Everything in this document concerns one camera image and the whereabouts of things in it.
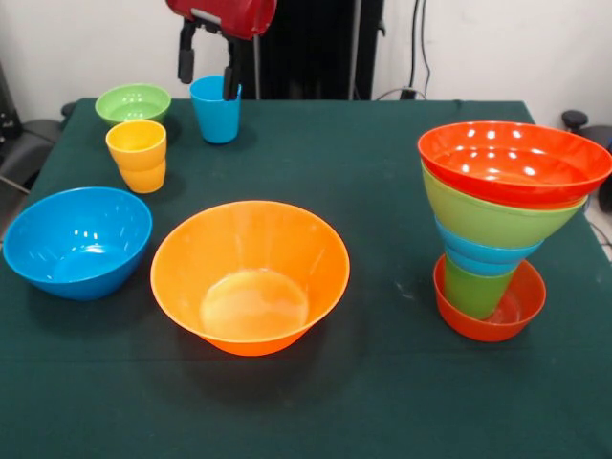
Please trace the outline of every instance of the orange bowl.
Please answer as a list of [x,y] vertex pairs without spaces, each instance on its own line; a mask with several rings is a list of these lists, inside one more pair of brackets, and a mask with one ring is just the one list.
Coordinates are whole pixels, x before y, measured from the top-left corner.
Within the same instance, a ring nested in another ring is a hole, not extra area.
[[151,287],[181,327],[231,354],[263,356],[322,320],[349,270],[342,239],[313,213],[241,201],[197,213],[168,234]]
[[535,124],[448,124],[425,132],[418,146],[427,169],[441,182],[514,208],[569,208],[612,172],[605,148]]
[[536,268],[524,260],[514,272],[506,293],[493,314],[478,320],[463,314],[444,296],[446,256],[433,269],[433,284],[440,315],[455,332],[478,341],[496,342],[518,335],[539,314],[546,301],[546,286]]

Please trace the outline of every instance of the red bowl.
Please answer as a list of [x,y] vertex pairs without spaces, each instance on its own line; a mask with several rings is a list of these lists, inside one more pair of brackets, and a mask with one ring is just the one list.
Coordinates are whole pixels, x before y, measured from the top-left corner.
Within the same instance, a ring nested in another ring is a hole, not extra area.
[[478,341],[496,342],[510,339],[539,314],[546,301],[546,286],[536,268],[524,260],[518,265],[506,293],[493,314],[478,320],[463,314],[444,296],[446,256],[433,269],[433,284],[440,315],[455,332]]
[[445,184],[516,208],[570,207],[612,172],[612,156],[598,144],[534,124],[448,124],[425,132],[418,145]]

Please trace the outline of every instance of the white wall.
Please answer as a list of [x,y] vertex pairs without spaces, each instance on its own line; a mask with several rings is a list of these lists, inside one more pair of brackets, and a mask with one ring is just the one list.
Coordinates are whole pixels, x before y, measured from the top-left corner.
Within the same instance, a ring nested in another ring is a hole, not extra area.
[[[408,83],[413,5],[385,0],[375,95]],[[426,51],[429,98],[521,99],[540,123],[567,108],[612,123],[612,0],[428,0]]]
[[[385,0],[375,96],[408,81],[412,5]],[[523,99],[545,124],[570,107],[612,122],[611,18],[612,0],[428,0],[429,96]],[[0,0],[0,60],[24,120],[131,81],[186,97],[180,28],[164,0]],[[199,31],[194,47],[196,76],[223,71],[222,38]]]
[[[182,19],[164,0],[0,0],[0,61],[23,120],[146,81],[187,97],[177,78]],[[223,73],[227,42],[199,31],[195,76]]]

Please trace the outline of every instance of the dark green table cover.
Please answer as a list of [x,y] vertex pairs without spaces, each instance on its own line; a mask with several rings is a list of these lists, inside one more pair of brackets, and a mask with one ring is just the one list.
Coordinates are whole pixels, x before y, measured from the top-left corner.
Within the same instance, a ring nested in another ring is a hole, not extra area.
[[[0,263],[0,457],[612,457],[612,271],[582,215],[533,255],[548,298],[520,336],[471,341],[437,314],[442,243],[415,142],[493,119],[531,120],[514,102],[245,102],[239,139],[214,147],[174,101],[166,184],[142,196],[150,247],[118,292],[65,301]],[[125,188],[105,132],[82,100],[29,203]],[[184,332],[148,283],[172,228],[251,198],[320,215],[352,263],[336,310],[262,359]]]

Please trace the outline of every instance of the yellow cup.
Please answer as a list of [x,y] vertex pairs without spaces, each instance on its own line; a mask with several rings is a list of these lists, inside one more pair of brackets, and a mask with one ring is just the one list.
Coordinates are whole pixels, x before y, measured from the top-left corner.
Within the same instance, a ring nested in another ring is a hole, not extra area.
[[121,177],[136,193],[152,193],[164,185],[165,128],[151,120],[131,120],[106,134],[106,145]]

